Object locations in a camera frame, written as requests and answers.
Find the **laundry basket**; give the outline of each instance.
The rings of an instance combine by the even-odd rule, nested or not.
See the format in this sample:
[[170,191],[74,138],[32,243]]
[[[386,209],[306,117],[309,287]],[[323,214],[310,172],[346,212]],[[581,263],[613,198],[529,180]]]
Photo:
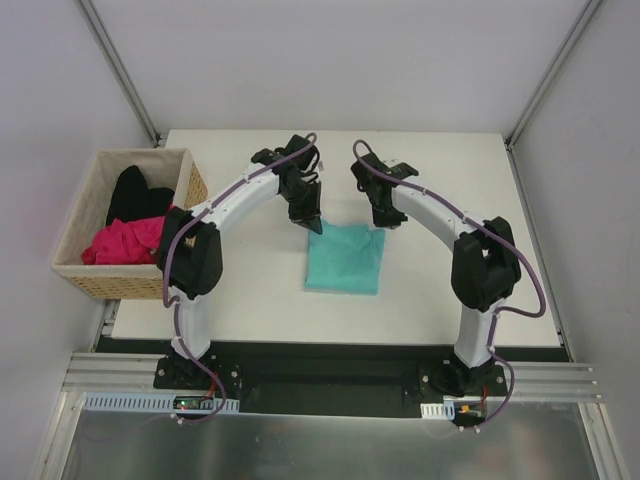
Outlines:
[[102,150],[97,153],[53,258],[53,269],[94,298],[161,298],[155,265],[84,265],[80,255],[104,228],[118,176],[137,165],[149,188],[175,190],[173,205],[190,208],[208,197],[187,149]]

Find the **black cloth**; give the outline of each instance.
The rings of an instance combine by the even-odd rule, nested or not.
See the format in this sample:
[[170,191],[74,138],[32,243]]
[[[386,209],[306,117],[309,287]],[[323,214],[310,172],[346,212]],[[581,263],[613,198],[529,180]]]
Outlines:
[[173,200],[170,188],[149,188],[140,169],[133,165],[118,177],[111,195],[107,213],[107,226],[117,218],[121,222],[133,222],[144,218],[160,217],[167,213]]

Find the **white wall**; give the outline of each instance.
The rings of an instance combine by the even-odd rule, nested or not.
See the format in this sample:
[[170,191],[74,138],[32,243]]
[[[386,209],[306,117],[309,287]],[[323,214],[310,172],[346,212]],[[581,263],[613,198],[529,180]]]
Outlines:
[[146,146],[74,2],[0,15],[0,477],[32,469],[98,303],[49,269],[95,150]]
[[516,146],[563,322],[640,478],[640,3],[605,4]]
[[585,0],[94,0],[170,128],[509,133]]

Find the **metal corner post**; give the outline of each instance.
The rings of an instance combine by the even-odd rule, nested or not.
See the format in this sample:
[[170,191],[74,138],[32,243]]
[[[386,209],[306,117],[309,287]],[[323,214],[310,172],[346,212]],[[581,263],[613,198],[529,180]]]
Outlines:
[[540,82],[538,82],[538,85],[533,91],[533,94],[527,102],[520,118],[518,118],[516,125],[508,135],[506,140],[508,148],[512,148],[522,136],[522,133],[533,117],[533,114],[549,92],[554,80],[558,77],[558,74],[561,72],[584,33],[592,24],[596,13],[598,13],[600,7],[604,5],[605,1],[606,0],[587,0],[586,4],[580,11],[580,14],[571,26],[569,33],[567,33],[567,36],[562,41],[560,48],[551,61],[551,64],[542,75]]
[[160,133],[156,129],[151,117],[149,116],[149,112],[142,103],[140,95],[138,94],[124,63],[122,62],[122,59],[120,58],[120,55],[109,36],[109,32],[107,32],[107,29],[104,26],[95,5],[93,4],[93,1],[76,0],[76,4],[87,21],[87,24],[91,28],[96,42],[98,43],[100,50],[102,50],[102,53],[111,68],[113,76],[118,81],[118,84],[122,89],[122,93],[131,105],[136,118],[149,137],[151,144],[154,147],[157,147],[160,142]]

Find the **robotic arm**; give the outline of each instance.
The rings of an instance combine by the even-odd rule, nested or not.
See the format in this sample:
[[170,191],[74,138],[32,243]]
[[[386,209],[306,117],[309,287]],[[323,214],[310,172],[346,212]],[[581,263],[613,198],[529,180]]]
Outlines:
[[[319,158],[318,149],[308,138],[294,135],[284,148],[256,153],[244,175],[223,193],[191,211],[172,208],[167,214],[157,265],[168,277],[170,298],[177,297],[180,302],[177,319],[180,336],[195,358],[204,355],[211,343],[206,297],[222,276],[222,235],[277,195],[289,203],[293,223],[322,233],[321,184],[315,172]],[[171,244],[178,232],[198,217],[199,221],[180,238],[172,252]],[[170,257],[170,271],[166,271]],[[178,338],[171,345],[179,355],[189,357]]]
[[[456,217],[435,198],[384,179],[371,170],[402,181],[418,171],[401,163],[389,167],[370,151],[351,171],[358,190],[367,194],[373,222],[380,228],[397,228],[408,216],[433,232],[453,253],[451,285],[462,303],[460,332],[449,364],[432,372],[429,384],[441,393],[463,396],[482,386],[494,361],[487,348],[492,340],[493,315],[520,280],[517,257],[498,242]],[[509,223],[501,217],[484,226],[514,244]]]

